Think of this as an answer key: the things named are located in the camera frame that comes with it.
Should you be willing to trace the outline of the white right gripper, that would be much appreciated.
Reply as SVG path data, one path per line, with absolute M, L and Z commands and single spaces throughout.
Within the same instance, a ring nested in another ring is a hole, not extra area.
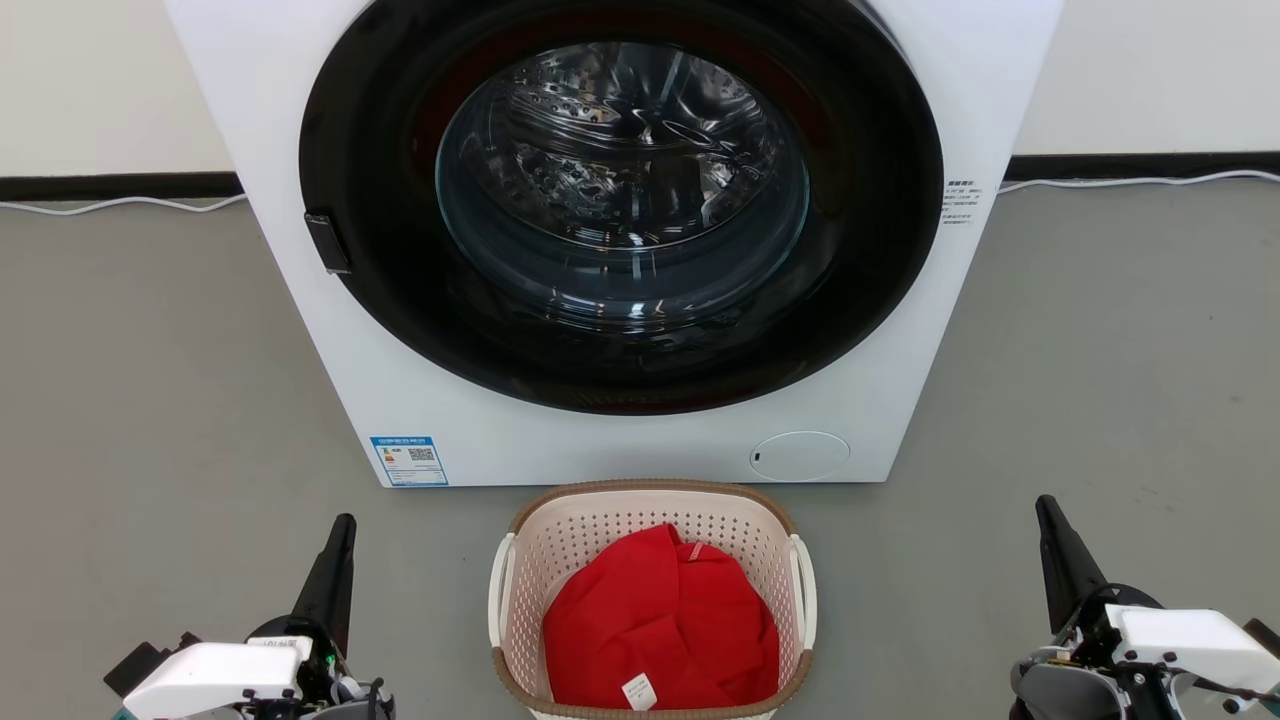
M 1052 495 L 1036 500 L 1036 516 L 1053 639 L 1014 665 L 1012 719 L 1184 719 L 1194 691 L 1231 717 L 1277 716 L 1275 632 L 1106 585 Z

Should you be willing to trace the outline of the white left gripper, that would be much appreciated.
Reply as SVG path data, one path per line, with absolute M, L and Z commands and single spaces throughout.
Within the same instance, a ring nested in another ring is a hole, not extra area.
M 186 633 L 174 650 L 143 642 L 102 682 L 119 719 L 393 719 L 384 680 L 346 662 L 357 521 L 339 514 L 294 602 L 242 642 Z

